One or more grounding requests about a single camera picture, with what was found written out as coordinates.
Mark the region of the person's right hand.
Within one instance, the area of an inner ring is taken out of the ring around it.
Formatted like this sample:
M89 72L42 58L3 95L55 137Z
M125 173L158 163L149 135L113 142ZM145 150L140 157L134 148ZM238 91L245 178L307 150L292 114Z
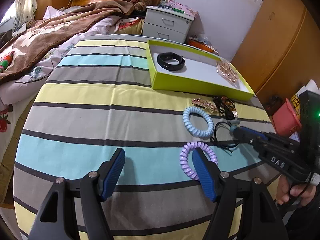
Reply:
M287 178L281 175L278 181L276 201L279 205L283 205L289 201L290 196L297 197L306 187L306 185L295 185L291 187ZM315 197L316 187L309 185L306 190L300 195L301 206L307 206Z

